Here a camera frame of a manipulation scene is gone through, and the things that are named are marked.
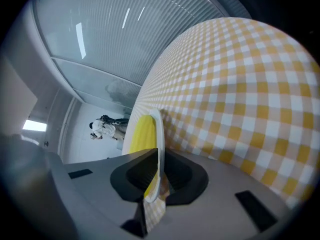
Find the white wall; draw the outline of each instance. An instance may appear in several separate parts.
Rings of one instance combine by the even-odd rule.
[[[47,124],[46,132],[23,130],[21,133],[39,142],[41,147],[44,147],[44,142],[48,141],[47,150],[56,153],[65,114],[73,97],[50,71],[49,64],[46,62],[51,64],[53,62],[45,48],[37,46],[35,41],[39,40],[39,37],[31,34],[31,30],[37,31],[34,24],[29,25],[31,20],[31,16],[27,15],[26,11],[21,12],[7,33],[1,51],[16,74],[36,97],[36,103],[32,105],[33,109],[24,120],[29,118]]]
[[[22,128],[37,97],[16,73],[6,56],[0,53],[0,133],[10,136]]]
[[[111,118],[123,118],[124,115],[103,108],[80,103],[71,116],[63,151],[63,163],[73,164],[96,161],[121,156],[117,149],[117,140],[103,136],[103,139],[91,139],[89,124],[102,115]]]

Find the yellow and white checkered fabric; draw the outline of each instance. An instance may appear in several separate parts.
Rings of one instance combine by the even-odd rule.
[[[134,135],[131,139],[130,153],[141,150],[157,148],[157,131],[156,122],[151,115],[143,115],[139,118],[134,126]],[[156,177],[151,181],[144,195],[152,196],[152,192],[156,185]],[[149,203],[146,199],[143,200],[144,217],[147,232],[150,232],[155,225],[159,223],[166,212],[166,198],[169,195],[169,182],[167,176],[162,176],[160,192],[157,199]]]
[[[243,18],[193,26],[162,53],[128,124],[161,111],[166,147],[234,165],[293,207],[319,168],[320,69],[287,34]]]

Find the black rubber pad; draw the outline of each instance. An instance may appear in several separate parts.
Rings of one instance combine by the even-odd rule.
[[[114,169],[110,183],[123,200],[140,202],[157,169],[158,150],[154,148]],[[164,173],[170,185],[170,195],[165,200],[167,206],[190,204],[209,182],[202,166],[169,149],[165,150]]]
[[[235,194],[260,232],[273,226],[277,220],[267,208],[248,190]]]
[[[84,169],[84,170],[77,170],[73,172],[68,173],[71,179],[79,178],[88,174],[92,174],[92,171],[89,169]]]

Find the glass panel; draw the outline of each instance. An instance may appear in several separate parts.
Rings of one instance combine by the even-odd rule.
[[[54,61],[72,88],[125,107],[134,107],[139,86],[80,64]]]
[[[119,113],[122,115],[131,115],[132,109],[124,107],[119,104],[115,104],[109,101],[106,101],[102,98],[94,97],[89,94],[83,93],[81,91],[76,91],[75,92],[84,100],[84,102],[89,103],[91,105],[97,106],[99,108],[109,110],[115,113]]]
[[[209,0],[35,0],[34,12],[52,56],[140,85],[174,38],[224,16]]]

